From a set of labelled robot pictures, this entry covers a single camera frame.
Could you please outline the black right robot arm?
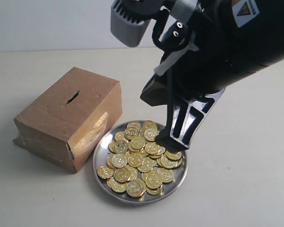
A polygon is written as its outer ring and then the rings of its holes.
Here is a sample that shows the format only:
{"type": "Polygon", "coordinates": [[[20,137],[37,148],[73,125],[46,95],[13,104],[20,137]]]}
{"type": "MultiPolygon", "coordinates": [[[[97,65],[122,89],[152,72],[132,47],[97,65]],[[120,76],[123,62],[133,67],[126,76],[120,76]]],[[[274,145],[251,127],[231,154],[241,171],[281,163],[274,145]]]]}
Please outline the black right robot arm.
{"type": "Polygon", "coordinates": [[[167,106],[155,141],[176,153],[189,149],[227,86],[284,59],[284,0],[178,1],[153,40],[164,54],[140,98],[167,106]]]}

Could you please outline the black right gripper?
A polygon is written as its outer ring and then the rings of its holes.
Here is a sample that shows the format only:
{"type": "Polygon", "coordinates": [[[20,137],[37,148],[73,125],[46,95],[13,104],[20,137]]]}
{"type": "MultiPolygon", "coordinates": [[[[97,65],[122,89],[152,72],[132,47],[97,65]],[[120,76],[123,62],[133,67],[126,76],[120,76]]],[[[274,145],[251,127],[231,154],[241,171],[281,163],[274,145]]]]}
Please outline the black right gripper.
{"type": "Polygon", "coordinates": [[[198,50],[187,50],[162,76],[155,73],[140,96],[150,106],[167,104],[166,126],[155,141],[171,153],[190,148],[223,88],[251,75],[251,60],[232,34],[238,28],[232,1],[209,0],[191,20],[198,50]]]}

